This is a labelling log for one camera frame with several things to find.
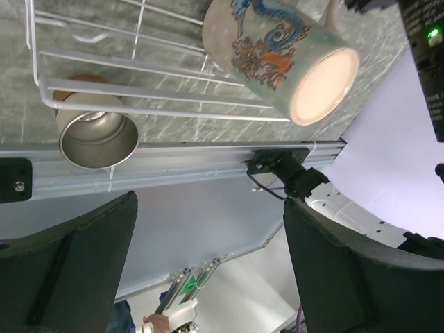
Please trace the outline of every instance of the marble surface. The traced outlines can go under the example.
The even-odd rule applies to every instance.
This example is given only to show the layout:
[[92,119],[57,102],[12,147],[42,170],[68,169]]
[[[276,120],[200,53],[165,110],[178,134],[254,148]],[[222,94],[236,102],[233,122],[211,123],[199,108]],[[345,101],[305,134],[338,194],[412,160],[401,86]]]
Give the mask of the marble surface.
[[[146,0],[147,3],[184,15],[203,19],[210,0]],[[139,10],[137,6],[120,0],[35,0],[36,8],[59,15],[86,19],[116,28],[135,31]],[[302,0],[298,7],[318,19],[326,6],[325,0]],[[54,112],[40,100],[32,75],[30,51],[25,40],[24,0],[0,0],[0,142],[43,143],[56,142]],[[402,22],[396,7],[385,11],[369,12],[364,16],[341,9],[339,31],[344,39],[356,46],[361,56],[359,76],[344,102],[333,113],[311,126],[300,127],[290,123],[249,121],[221,121],[207,119],[157,117],[137,115],[135,120],[142,129],[143,142],[178,141],[280,141],[280,140],[334,140],[359,114],[373,92],[385,79],[399,57],[407,49]],[[79,35],[92,36],[97,30],[73,25]],[[146,10],[141,33],[200,46],[201,27],[165,17]],[[60,27],[37,27],[39,45],[59,49],[72,49],[131,58],[133,40],[111,37],[96,44],[83,44],[73,40]],[[200,69],[203,59],[177,51],[161,49],[139,40],[136,59],[151,60],[161,65]],[[204,81],[140,73],[127,69],[91,65],[72,60],[42,58],[43,73],[49,78],[67,78],[75,74],[97,74],[109,82],[136,87],[154,87],[162,90],[218,94],[255,98],[246,88],[207,84]],[[208,63],[205,70],[211,71]],[[249,115],[279,116],[274,110],[201,105],[163,100],[123,99],[127,105],[138,107],[220,112]]]

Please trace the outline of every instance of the blue dragon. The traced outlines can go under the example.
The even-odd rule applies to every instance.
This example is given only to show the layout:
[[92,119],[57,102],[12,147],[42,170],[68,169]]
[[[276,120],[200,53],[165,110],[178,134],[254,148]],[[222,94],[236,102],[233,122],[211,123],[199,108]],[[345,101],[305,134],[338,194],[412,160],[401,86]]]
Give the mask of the blue dragon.
[[296,40],[299,40],[307,30],[304,21],[290,8],[269,8],[265,5],[264,0],[232,0],[232,15],[238,24],[238,38],[242,36],[245,12],[250,5],[253,5],[253,10],[258,15],[266,17],[269,20],[278,22],[286,21],[290,24],[290,31],[286,30],[283,24],[279,24],[266,34],[264,43],[272,51],[279,51],[293,44]]

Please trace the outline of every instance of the dragon design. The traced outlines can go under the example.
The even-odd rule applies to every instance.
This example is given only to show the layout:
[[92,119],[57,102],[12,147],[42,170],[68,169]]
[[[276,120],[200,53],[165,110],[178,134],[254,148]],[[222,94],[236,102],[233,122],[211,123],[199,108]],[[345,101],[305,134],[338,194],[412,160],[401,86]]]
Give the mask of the dragon design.
[[[266,84],[273,90],[285,80],[290,68],[294,65],[292,60],[294,48],[298,40],[305,38],[309,27],[290,8],[269,8],[265,0],[232,0],[232,15],[237,21],[237,37],[233,42],[236,58],[232,63],[247,80],[251,78]],[[252,6],[255,13],[270,21],[279,24],[259,39],[255,44],[244,34],[244,18],[247,9]]]

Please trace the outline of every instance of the green light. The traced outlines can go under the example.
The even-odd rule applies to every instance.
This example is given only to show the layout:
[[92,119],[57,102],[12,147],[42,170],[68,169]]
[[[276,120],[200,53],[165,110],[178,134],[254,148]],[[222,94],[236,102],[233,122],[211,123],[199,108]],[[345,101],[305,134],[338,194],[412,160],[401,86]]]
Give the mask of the green light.
[[433,29],[432,31],[429,32],[428,38],[433,38],[436,37],[436,35],[439,34],[439,30],[438,29]]

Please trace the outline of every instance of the screw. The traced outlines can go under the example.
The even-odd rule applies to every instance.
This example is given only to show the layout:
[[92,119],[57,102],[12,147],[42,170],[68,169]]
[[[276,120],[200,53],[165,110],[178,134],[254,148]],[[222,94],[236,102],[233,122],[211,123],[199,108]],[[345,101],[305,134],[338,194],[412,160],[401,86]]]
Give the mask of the screw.
[[14,190],[16,192],[23,192],[25,190],[25,183],[24,182],[16,182],[14,184]]

